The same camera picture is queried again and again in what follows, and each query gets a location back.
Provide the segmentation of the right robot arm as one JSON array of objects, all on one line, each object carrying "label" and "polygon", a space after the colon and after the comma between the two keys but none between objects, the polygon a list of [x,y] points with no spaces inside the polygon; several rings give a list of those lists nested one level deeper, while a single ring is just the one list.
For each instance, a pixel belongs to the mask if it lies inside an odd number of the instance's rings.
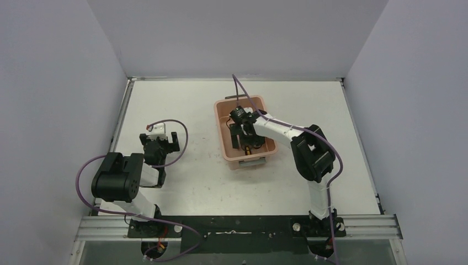
[{"label": "right robot arm", "polygon": [[307,236],[345,236],[344,222],[331,203],[328,184],[336,154],[320,127],[290,125],[263,110],[251,111],[241,106],[229,113],[228,120],[233,148],[242,149],[247,155],[264,146],[267,139],[291,150],[296,169],[310,191],[310,219],[300,226]]}]

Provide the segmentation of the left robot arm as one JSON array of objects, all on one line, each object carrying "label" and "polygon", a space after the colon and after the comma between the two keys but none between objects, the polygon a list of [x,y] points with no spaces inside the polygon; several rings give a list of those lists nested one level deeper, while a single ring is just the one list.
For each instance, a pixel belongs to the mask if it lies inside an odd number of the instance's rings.
[{"label": "left robot arm", "polygon": [[161,212],[140,189],[161,188],[167,176],[167,156],[173,152],[184,153],[186,148],[180,146],[176,132],[166,133],[164,122],[148,126],[139,139],[142,153],[125,156],[120,152],[109,152],[103,156],[92,180],[91,191],[96,199],[120,208],[116,211],[99,207],[98,212],[142,221],[142,231],[148,237],[156,238],[164,229]]}]

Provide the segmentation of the pink plastic bin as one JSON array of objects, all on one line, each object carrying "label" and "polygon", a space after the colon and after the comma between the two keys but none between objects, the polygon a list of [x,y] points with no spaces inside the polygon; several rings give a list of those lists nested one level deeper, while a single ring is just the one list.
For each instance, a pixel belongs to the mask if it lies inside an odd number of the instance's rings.
[{"label": "pink plastic bin", "polygon": [[254,111],[253,105],[243,94],[239,97],[234,95],[225,97],[225,99],[218,100],[214,104],[214,114],[222,156],[227,161],[231,170],[263,165],[267,162],[267,158],[278,152],[278,143],[270,138],[266,138],[265,144],[258,149],[251,148],[249,155],[246,155],[245,151],[240,147],[237,149],[233,148],[233,137],[228,128],[233,121],[230,120],[229,113],[237,105],[244,107],[247,112]]}]

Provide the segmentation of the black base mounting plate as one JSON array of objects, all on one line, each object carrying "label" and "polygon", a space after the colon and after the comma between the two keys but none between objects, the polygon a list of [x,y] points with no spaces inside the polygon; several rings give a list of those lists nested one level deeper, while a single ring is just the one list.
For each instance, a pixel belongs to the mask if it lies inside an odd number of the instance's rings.
[{"label": "black base mounting plate", "polygon": [[168,223],[130,220],[127,237],[142,239],[141,251],[158,258],[170,240],[190,254],[290,252],[322,257],[334,253],[334,239],[346,236],[344,220],[309,215],[163,216]]}]

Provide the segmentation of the aluminium frame rail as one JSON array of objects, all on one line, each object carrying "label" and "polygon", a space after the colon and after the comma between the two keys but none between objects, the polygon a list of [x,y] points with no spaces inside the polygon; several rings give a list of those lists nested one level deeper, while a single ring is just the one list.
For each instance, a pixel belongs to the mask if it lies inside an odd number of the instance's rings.
[{"label": "aluminium frame rail", "polygon": [[75,241],[157,242],[158,238],[128,237],[129,226],[119,216],[85,216],[81,219]]}]

